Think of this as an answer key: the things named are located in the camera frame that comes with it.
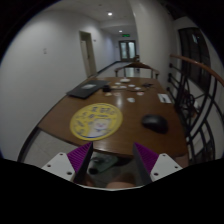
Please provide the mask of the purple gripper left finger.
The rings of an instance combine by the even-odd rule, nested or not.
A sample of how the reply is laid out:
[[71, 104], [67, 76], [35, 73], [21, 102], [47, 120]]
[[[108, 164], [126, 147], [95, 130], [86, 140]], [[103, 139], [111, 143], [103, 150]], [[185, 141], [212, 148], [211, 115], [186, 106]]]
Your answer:
[[91, 156], [93, 153], [93, 143], [89, 142], [80, 146], [67, 154], [67, 157], [75, 171], [74, 182], [83, 181]]

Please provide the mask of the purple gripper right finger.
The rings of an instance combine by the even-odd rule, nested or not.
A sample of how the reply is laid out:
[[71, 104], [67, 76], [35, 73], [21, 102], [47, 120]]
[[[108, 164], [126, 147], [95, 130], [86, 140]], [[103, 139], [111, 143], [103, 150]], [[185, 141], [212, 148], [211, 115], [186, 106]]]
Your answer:
[[159, 155], [139, 143], [133, 144], [132, 151], [142, 183], [144, 185], [150, 184], [152, 182], [150, 174], [156, 164], [156, 161], [158, 160]]

